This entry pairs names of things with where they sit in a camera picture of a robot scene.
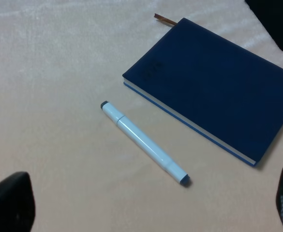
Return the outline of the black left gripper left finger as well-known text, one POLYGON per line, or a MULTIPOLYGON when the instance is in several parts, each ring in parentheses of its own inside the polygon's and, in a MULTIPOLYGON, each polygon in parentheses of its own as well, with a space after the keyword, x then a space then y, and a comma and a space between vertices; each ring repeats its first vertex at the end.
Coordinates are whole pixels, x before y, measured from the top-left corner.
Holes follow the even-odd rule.
POLYGON ((35 199, 27 172, 16 172, 0 181, 0 232, 30 232, 35 213, 35 199))

